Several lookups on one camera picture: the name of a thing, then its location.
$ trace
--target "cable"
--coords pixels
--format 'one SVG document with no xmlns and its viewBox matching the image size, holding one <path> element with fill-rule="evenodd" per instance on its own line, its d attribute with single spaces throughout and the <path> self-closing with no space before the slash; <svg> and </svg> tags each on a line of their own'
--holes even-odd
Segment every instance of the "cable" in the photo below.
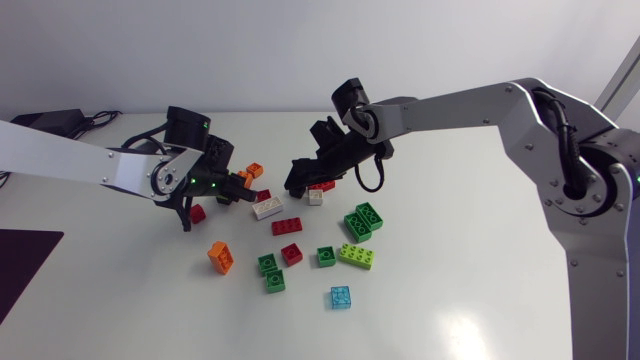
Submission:
<svg viewBox="0 0 640 360">
<path fill-rule="evenodd" d="M 0 189 L 4 186 L 4 184 L 7 183 L 7 180 L 9 180 L 10 176 L 11 176 L 10 172 L 0 171 Z"/>
<path fill-rule="evenodd" d="M 382 188 L 382 185 L 384 184 L 384 167 L 382 166 L 382 159 L 379 158 L 378 156 L 375 156 L 373 158 L 373 162 L 376 164 L 376 169 L 378 169 L 378 174 L 380 174 L 380 182 L 378 183 L 378 186 L 371 189 L 368 188 L 364 185 L 364 183 L 362 182 L 362 178 L 360 178 L 360 168 L 358 166 L 358 164 L 356 164 L 356 166 L 354 166 L 355 171 L 356 171 L 356 179 L 358 180 L 358 184 L 360 184 L 360 186 L 368 192 L 376 192 L 378 190 L 380 190 Z"/>
<path fill-rule="evenodd" d="M 115 118 L 118 117 L 118 115 L 121 115 L 121 114 L 122 112 L 118 110 L 100 111 L 99 113 L 93 115 L 92 117 L 87 118 L 89 121 L 84 126 L 77 129 L 76 133 L 70 137 L 74 140 L 78 140 L 80 137 L 82 137 L 82 135 L 86 134 L 87 132 L 110 124 L 113 120 L 115 120 Z M 107 116 L 109 117 L 107 120 L 102 121 L 100 123 L 96 123 L 96 120 L 107 117 Z"/>
<path fill-rule="evenodd" d="M 136 136 L 132 136 L 132 137 L 130 137 L 127 141 L 125 141 L 125 142 L 122 144 L 122 146 L 121 146 L 121 147 L 123 147 L 123 148 L 125 148 L 125 149 L 128 149 L 128 148 L 129 148 L 131 145 L 133 145 L 134 143 L 136 143 L 136 142 L 138 142 L 138 141 L 140 141 L 140 140 L 142 140 L 142 139 L 150 138 L 150 137 L 152 137 L 153 135 L 155 135 L 155 134 L 157 134 L 157 133 L 159 133 L 159 132 L 161 132 L 161 131 L 166 130 L 168 126 L 169 126 L 169 125 L 167 125 L 167 123 L 164 123 L 164 124 L 162 124 L 162 125 L 158 126 L 158 127 L 157 127 L 157 128 L 155 128 L 155 129 L 151 129 L 151 130 L 149 130 L 149 131 L 145 131 L 145 132 L 143 132 L 142 134 L 138 134 L 138 135 L 136 135 Z"/>
<path fill-rule="evenodd" d="M 564 112 L 565 106 L 560 100 L 542 89 L 534 90 L 533 94 L 542 100 L 555 115 L 560 165 L 567 184 L 565 193 L 572 199 L 580 199 L 587 193 L 587 183 L 586 179 L 580 176 L 580 148 L 575 137 L 577 129 L 569 124 Z"/>
</svg>

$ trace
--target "white wall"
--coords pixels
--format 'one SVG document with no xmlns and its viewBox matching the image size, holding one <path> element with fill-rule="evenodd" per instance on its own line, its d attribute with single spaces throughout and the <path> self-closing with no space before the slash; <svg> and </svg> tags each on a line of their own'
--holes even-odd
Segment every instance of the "white wall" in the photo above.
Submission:
<svg viewBox="0 0 640 360">
<path fill-rule="evenodd" d="M 534 76 L 594 102 L 640 34 L 639 10 L 635 0 L 1 0 L 0 118 L 330 110 L 354 76 L 373 101 Z"/>
</svg>

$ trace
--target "lime green lego brick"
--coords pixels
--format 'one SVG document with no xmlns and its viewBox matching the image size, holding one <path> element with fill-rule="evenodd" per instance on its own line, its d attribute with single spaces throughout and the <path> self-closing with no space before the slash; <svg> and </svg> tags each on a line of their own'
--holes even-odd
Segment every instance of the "lime green lego brick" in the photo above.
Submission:
<svg viewBox="0 0 640 360">
<path fill-rule="evenodd" d="M 338 259 L 348 264 L 371 270 L 374 255 L 375 253 L 371 250 L 355 245 L 344 244 L 338 253 Z"/>
<path fill-rule="evenodd" d="M 273 254 L 260 256 L 258 258 L 258 265 L 260 266 L 260 272 L 264 276 L 269 271 L 278 270 L 278 264 L 276 264 L 276 257 Z"/>
<path fill-rule="evenodd" d="M 266 275 L 267 282 L 267 292 L 269 294 L 282 291 L 285 289 L 284 286 L 284 275 L 282 274 L 282 270 L 273 270 L 268 272 Z"/>
<path fill-rule="evenodd" d="M 333 252 L 333 247 L 326 246 L 318 248 L 318 264 L 320 267 L 333 266 L 336 264 L 336 255 Z"/>
<path fill-rule="evenodd" d="M 349 229 L 349 232 L 353 235 L 356 242 L 360 243 L 371 239 L 371 229 L 369 229 L 367 223 L 364 222 L 358 213 L 345 215 L 344 224 L 347 226 L 347 229 Z"/>
<path fill-rule="evenodd" d="M 371 231 L 378 230 L 382 227 L 382 218 L 373 209 L 371 204 L 364 203 L 356 206 L 356 213 L 360 215 Z"/>
</svg>

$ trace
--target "white table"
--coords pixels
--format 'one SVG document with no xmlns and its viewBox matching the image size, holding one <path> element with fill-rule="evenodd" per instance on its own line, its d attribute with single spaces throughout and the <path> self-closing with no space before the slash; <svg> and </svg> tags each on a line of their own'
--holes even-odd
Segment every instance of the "white table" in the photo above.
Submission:
<svg viewBox="0 0 640 360">
<path fill-rule="evenodd" d="M 251 204 L 197 198 L 207 219 L 182 232 L 177 215 L 91 184 L 14 174 L 0 190 L 0 228 L 65 236 L 0 325 L 0 359 L 569 359 L 564 251 L 535 186 L 504 154 L 497 128 L 433 131 L 392 141 L 381 191 L 353 171 L 308 206 L 283 184 L 291 160 L 315 157 L 308 129 L 321 113 L 219 113 L 211 133 L 235 145 L 230 170 L 265 168 L 282 213 L 257 221 Z M 119 146 L 164 122 L 124 115 L 82 141 Z M 377 183 L 372 161 L 364 181 Z M 351 237 L 344 215 L 370 202 L 384 226 L 361 245 L 371 271 L 318 268 L 316 249 Z M 299 216 L 302 232 L 273 237 Z M 216 273 L 207 251 L 229 244 Z M 280 249 L 304 259 L 287 268 Z M 267 294 L 257 258 L 275 253 L 286 290 Z M 332 310 L 331 286 L 352 307 Z"/>
</svg>

